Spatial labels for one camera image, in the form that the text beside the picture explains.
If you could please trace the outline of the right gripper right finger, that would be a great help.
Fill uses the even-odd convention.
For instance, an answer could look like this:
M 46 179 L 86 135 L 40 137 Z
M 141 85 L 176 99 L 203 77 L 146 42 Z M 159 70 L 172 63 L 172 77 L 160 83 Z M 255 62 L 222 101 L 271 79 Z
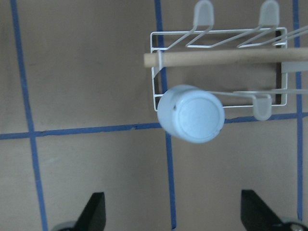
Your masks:
M 241 222 L 247 231 L 284 231 L 281 219 L 253 191 L 241 192 Z

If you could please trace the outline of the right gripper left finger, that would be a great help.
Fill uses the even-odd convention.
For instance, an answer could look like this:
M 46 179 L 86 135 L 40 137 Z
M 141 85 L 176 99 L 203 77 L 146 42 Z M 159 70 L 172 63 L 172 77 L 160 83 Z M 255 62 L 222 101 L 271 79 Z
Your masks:
M 106 226 L 104 192 L 93 193 L 73 227 L 74 231 L 103 231 Z

